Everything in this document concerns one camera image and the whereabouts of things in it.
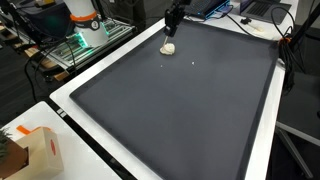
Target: orange sticker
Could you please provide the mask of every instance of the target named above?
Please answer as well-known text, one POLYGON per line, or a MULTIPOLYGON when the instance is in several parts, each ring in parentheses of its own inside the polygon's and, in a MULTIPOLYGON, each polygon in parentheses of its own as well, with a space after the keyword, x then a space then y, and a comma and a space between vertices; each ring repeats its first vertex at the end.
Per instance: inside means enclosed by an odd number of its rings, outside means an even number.
POLYGON ((51 150, 52 150, 53 155, 56 155, 56 147, 55 147, 54 142, 53 142, 52 139, 50 141, 50 144, 51 144, 51 150))

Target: dark gray mat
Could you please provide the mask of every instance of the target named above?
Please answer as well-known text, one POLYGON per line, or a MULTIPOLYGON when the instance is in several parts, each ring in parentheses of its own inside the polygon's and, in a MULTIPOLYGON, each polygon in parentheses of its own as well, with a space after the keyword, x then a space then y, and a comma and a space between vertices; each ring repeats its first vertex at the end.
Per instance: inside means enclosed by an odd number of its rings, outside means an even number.
POLYGON ((277 51, 270 41, 183 22, 174 56, 161 31, 71 94, 164 179, 243 179, 277 51))

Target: computer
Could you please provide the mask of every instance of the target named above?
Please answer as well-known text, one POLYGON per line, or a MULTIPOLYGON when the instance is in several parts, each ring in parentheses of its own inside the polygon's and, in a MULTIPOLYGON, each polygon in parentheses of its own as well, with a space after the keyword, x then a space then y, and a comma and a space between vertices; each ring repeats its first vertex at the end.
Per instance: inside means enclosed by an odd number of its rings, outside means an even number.
POLYGON ((185 12, 187 16, 208 19, 229 4, 230 0, 193 0, 189 6, 186 6, 185 12))
MULTIPOLYGON (((276 7, 281 7, 289 11, 291 5, 280 3, 275 0, 241 0, 240 15, 260 21, 272 23, 271 11, 276 7)), ((281 24, 287 12, 278 8, 274 10, 273 17, 277 25, 281 24)))

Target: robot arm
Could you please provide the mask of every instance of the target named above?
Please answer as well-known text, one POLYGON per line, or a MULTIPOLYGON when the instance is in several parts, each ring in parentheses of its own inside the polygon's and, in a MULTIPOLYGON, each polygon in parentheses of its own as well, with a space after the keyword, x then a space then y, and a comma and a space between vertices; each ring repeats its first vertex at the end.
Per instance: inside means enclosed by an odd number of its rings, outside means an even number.
POLYGON ((178 29, 178 25, 183 20, 185 15, 184 9, 186 5, 190 5, 192 0, 173 0, 170 9, 165 12, 164 33, 166 36, 173 37, 178 29))

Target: gray carpet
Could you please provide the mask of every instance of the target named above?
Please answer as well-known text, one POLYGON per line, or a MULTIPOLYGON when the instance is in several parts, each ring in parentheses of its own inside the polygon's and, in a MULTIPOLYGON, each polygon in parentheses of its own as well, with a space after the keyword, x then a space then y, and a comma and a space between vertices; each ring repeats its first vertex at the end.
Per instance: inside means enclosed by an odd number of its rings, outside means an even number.
MULTIPOLYGON (((30 84, 24 74, 26 61, 27 57, 16 54, 8 46, 0 50, 0 125, 7 124, 35 104, 30 84)), ((34 69, 31 66, 28 66, 28 73, 34 83, 39 101, 49 101, 49 93, 63 84, 46 83, 38 74, 39 85, 44 90, 42 91, 35 84, 34 69)))

